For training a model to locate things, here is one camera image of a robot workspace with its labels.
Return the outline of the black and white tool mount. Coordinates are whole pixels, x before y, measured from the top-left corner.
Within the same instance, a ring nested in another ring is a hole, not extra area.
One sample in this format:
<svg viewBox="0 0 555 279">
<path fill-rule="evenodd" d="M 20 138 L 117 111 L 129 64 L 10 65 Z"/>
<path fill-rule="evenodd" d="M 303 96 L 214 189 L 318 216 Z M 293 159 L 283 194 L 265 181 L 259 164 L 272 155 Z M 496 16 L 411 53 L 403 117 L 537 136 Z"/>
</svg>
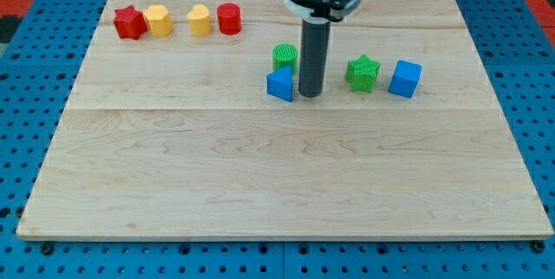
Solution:
<svg viewBox="0 0 555 279">
<path fill-rule="evenodd" d="M 284 0 L 285 7 L 307 23 L 341 22 L 362 0 Z"/>
</svg>

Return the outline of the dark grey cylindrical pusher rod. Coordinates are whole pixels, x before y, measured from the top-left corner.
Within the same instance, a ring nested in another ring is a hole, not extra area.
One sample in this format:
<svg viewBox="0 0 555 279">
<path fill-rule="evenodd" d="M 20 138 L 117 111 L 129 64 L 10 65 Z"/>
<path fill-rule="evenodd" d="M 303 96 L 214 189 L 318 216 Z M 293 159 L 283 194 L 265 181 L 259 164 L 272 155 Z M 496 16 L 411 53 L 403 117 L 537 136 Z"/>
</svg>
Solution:
<svg viewBox="0 0 555 279">
<path fill-rule="evenodd" d="M 329 38 L 330 22 L 303 21 L 298 91 L 304 97 L 315 98 L 323 91 Z"/>
</svg>

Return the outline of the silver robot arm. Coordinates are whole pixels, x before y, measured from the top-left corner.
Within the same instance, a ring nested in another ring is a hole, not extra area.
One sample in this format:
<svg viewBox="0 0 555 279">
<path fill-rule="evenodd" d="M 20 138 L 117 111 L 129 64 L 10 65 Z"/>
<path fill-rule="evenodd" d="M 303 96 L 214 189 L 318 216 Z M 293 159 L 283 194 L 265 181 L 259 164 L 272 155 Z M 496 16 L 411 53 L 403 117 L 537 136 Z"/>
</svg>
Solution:
<svg viewBox="0 0 555 279">
<path fill-rule="evenodd" d="M 283 0 L 302 19 L 298 91 L 315 98 L 323 91 L 332 23 L 341 22 L 362 0 Z"/>
</svg>

